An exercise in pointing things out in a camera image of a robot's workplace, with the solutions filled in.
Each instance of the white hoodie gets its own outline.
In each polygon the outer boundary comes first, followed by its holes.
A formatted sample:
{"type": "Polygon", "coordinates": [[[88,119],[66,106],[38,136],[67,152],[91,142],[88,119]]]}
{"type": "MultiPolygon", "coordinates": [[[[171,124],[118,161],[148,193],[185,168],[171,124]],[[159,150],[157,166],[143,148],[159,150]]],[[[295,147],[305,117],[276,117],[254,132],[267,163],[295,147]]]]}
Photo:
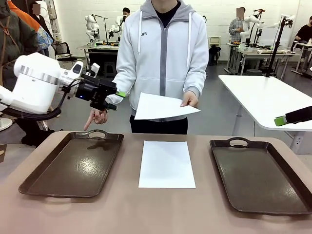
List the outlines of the white hoodie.
{"type": "MultiPolygon", "coordinates": [[[[206,24],[190,5],[179,1],[166,28],[151,0],[125,21],[113,82],[130,94],[133,115],[141,92],[179,99],[186,91],[202,94],[209,57],[206,24]]],[[[107,101],[118,104],[122,98],[110,95],[107,101]]]]}

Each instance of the tray rim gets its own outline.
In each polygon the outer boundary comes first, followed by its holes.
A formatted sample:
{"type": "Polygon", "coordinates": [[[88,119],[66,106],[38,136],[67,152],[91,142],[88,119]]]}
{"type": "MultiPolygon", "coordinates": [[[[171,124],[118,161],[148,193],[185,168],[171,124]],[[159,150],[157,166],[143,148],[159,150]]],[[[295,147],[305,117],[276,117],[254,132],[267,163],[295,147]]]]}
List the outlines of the tray rim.
{"type": "MultiPolygon", "coordinates": [[[[68,145],[68,143],[71,141],[69,140],[65,146],[58,152],[58,155],[62,152],[62,150],[68,145]]],[[[112,134],[112,133],[108,133],[106,131],[103,131],[103,130],[91,130],[89,132],[69,132],[68,134],[66,134],[63,139],[60,140],[60,142],[55,146],[55,148],[43,159],[43,161],[38,164],[38,166],[26,177],[26,179],[20,184],[19,186],[19,192],[21,194],[24,194],[24,195],[34,195],[34,196],[42,196],[42,197],[54,197],[54,198],[94,198],[96,196],[98,196],[103,188],[104,188],[104,185],[105,185],[105,181],[109,175],[109,172],[111,170],[111,167],[113,166],[114,162],[115,162],[115,159],[119,153],[119,150],[120,150],[120,147],[122,145],[122,142],[124,140],[124,135],[123,134],[112,134]],[[101,137],[89,137],[89,135],[91,133],[96,133],[96,132],[100,132],[100,133],[103,133],[105,134],[105,138],[101,138],[101,137]],[[99,186],[99,190],[96,192],[96,194],[94,195],[71,195],[71,196],[68,196],[68,195],[44,195],[44,194],[38,194],[38,193],[29,193],[29,192],[25,192],[24,190],[22,190],[22,186],[26,183],[26,181],[29,179],[29,177],[36,171],[40,168],[40,166],[42,164],[45,163],[45,160],[49,157],[49,155],[58,148],[59,145],[63,144],[64,140],[69,136],[69,135],[73,135],[73,138],[72,139],[93,139],[93,140],[99,140],[99,139],[114,139],[114,137],[116,137],[116,140],[120,140],[120,143],[118,144],[118,147],[117,147],[117,150],[116,150],[116,153],[114,154],[111,162],[110,162],[110,165],[108,167],[108,170],[106,172],[106,174],[104,175],[104,180],[102,181],[101,185],[99,186]]]]}
{"type": "MultiPolygon", "coordinates": [[[[231,201],[231,198],[229,196],[229,193],[228,193],[228,189],[227,189],[227,186],[225,185],[225,181],[224,181],[224,176],[222,176],[222,173],[221,173],[221,168],[220,168],[220,164],[217,162],[217,159],[216,159],[216,156],[215,156],[215,147],[213,144],[216,143],[216,142],[231,142],[233,140],[242,140],[242,141],[245,141],[247,143],[250,143],[250,142],[256,142],[256,143],[263,143],[263,144],[266,144],[267,147],[268,146],[271,146],[273,147],[273,149],[275,149],[277,152],[278,150],[273,146],[272,143],[270,142],[266,142],[266,141],[251,141],[251,140],[248,140],[246,138],[243,138],[243,137],[232,137],[232,138],[229,138],[227,140],[220,140],[220,139],[216,139],[216,140],[210,140],[209,141],[209,144],[210,144],[210,147],[211,147],[211,150],[212,150],[212,154],[214,156],[214,163],[215,165],[217,166],[218,168],[218,176],[221,178],[222,180],[222,188],[225,190],[226,192],[226,196],[227,196],[227,199],[229,201],[229,204],[237,211],[239,212],[242,212],[242,213],[248,213],[248,214],[258,214],[258,215],[288,215],[288,216],[298,216],[298,215],[312,215],[312,211],[310,212],[293,212],[293,213],[290,213],[290,212],[264,212],[264,211],[246,211],[246,210],[242,210],[238,207],[236,207],[233,202],[231,201]]],[[[237,148],[248,148],[248,146],[242,146],[242,145],[239,145],[237,148]]]]}

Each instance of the sheet of white paper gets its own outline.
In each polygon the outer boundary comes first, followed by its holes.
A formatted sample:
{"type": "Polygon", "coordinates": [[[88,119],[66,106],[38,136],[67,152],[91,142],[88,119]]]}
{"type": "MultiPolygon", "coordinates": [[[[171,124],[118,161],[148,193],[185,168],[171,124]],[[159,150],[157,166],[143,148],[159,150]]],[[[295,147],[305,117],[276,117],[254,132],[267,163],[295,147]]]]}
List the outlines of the sheet of white paper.
{"type": "Polygon", "coordinates": [[[200,112],[192,106],[180,107],[182,100],[141,93],[135,119],[157,119],[200,112]]]}
{"type": "Polygon", "coordinates": [[[195,189],[187,143],[145,141],[138,187],[195,189]]]}

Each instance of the black chair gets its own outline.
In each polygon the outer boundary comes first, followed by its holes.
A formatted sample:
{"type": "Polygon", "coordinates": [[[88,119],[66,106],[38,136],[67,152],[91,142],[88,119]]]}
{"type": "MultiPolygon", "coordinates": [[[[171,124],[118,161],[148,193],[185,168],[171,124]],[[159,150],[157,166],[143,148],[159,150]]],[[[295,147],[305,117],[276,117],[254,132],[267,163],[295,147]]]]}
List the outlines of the black chair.
{"type": "Polygon", "coordinates": [[[54,49],[55,59],[62,62],[62,64],[71,62],[72,65],[74,65],[75,62],[81,60],[72,56],[69,50],[69,46],[66,42],[58,44],[52,43],[52,48],[54,49]]]}

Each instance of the tray handle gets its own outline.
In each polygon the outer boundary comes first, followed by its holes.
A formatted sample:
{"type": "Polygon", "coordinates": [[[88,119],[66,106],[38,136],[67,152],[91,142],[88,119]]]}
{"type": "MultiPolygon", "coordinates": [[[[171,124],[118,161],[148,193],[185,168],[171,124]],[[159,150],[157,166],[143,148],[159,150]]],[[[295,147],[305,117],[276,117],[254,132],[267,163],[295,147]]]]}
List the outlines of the tray handle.
{"type": "Polygon", "coordinates": [[[108,140],[108,139],[118,139],[118,134],[111,134],[111,133],[108,133],[104,130],[101,130],[101,129],[96,129],[96,130],[91,130],[91,131],[88,131],[86,133],[84,132],[77,132],[76,133],[76,137],[77,138],[84,138],[84,139],[105,139],[105,140],[108,140]],[[96,136],[96,137],[91,137],[90,135],[92,133],[102,133],[104,134],[103,137],[100,137],[100,136],[96,136]]]}
{"type": "Polygon", "coordinates": [[[231,141],[233,140],[242,140],[244,142],[247,143],[247,147],[249,146],[249,144],[251,143],[250,140],[246,139],[246,138],[243,138],[243,137],[233,137],[233,138],[230,138],[228,140],[225,140],[224,142],[226,142],[228,144],[228,147],[234,147],[234,148],[246,148],[246,146],[244,145],[231,145],[231,141]]]}

